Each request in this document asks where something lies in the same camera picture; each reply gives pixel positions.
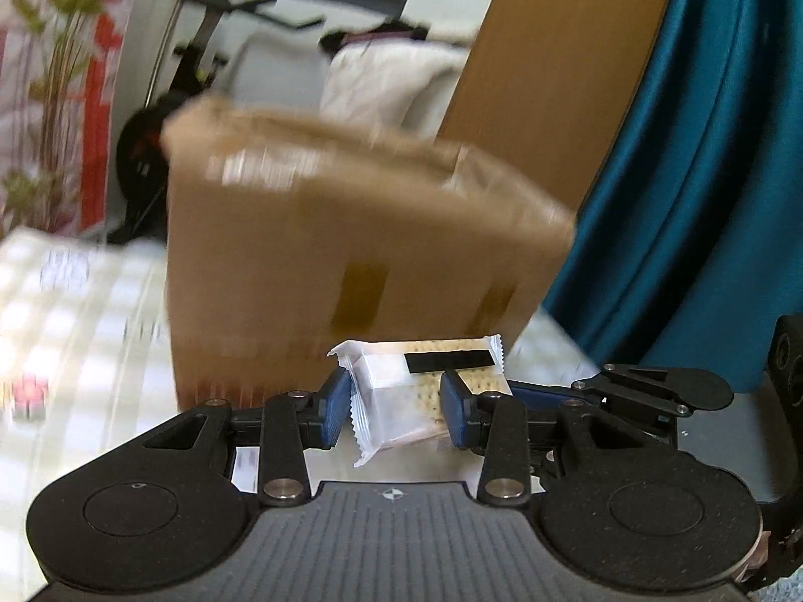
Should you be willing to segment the teal curtain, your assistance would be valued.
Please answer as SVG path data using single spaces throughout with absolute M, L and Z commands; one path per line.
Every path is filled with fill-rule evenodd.
M 545 307 L 592 362 L 759 385 L 801 309 L 801 0 L 668 0 Z

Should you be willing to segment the brown cardboard box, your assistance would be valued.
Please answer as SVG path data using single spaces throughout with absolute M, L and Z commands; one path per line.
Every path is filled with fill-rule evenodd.
M 193 99 L 162 126 L 177 402 L 310 390 L 346 340 L 520 336 L 574 216 L 465 144 Z

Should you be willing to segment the black exercise bike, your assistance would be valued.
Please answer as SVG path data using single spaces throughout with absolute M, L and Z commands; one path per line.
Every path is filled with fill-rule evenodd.
M 229 64 L 229 57 L 216 53 L 208 71 L 201 69 L 212 34 L 220 21 L 233 14 L 249 17 L 299 33 L 323 26 L 325 19 L 315 17 L 290 22 L 260 8 L 277 0 L 176 0 L 168 24 L 163 31 L 157 57 L 151 69 L 143 106 L 126 120 L 114 151 L 114 166 L 125 200 L 125 216 L 120 227 L 107 234 L 112 245 L 122 246 L 149 235 L 155 227 L 166 223 L 169 163 L 163 155 L 161 133 L 163 122 L 174 111 L 210 90 L 220 69 Z M 190 41 L 173 45 L 174 30 L 185 4 L 204 8 L 203 19 Z

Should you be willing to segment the red snack packet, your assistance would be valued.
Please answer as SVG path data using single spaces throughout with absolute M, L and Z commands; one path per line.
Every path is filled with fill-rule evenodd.
M 15 422 L 40 422 L 46 417 L 49 382 L 36 376 L 19 376 L 6 385 L 6 402 Z

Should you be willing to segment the wooden headboard panel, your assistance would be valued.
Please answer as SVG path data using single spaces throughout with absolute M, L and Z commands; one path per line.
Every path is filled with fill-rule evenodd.
M 579 209 L 621 128 L 668 0 L 491 0 L 438 134 Z

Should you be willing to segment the pink printed backdrop poster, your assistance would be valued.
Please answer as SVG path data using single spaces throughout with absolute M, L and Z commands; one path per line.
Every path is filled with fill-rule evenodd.
M 2 0 L 2 232 L 103 223 L 133 0 Z

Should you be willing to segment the checked cartoon tablecloth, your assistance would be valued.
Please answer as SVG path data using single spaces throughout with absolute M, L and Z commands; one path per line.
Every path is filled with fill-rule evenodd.
M 18 228 L 2 241 L 2 597 L 44 585 L 27 510 L 53 480 L 177 410 L 165 313 L 166 249 Z M 46 417 L 15 422 L 6 385 L 49 382 Z

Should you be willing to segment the white quilted bedding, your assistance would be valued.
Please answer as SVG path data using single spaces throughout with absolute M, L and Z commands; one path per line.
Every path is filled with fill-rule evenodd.
M 339 50 L 329 64 L 320 114 L 358 126 L 436 137 L 468 50 L 442 42 L 377 40 Z

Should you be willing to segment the white cracker packet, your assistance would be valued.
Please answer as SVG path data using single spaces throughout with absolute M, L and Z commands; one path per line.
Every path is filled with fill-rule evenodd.
M 351 427 L 359 448 L 358 468 L 382 450 L 447 435 L 440 402 L 444 372 L 457 372 L 472 394 L 510 391 L 498 334 L 388 343 L 347 340 L 329 355 L 352 378 Z

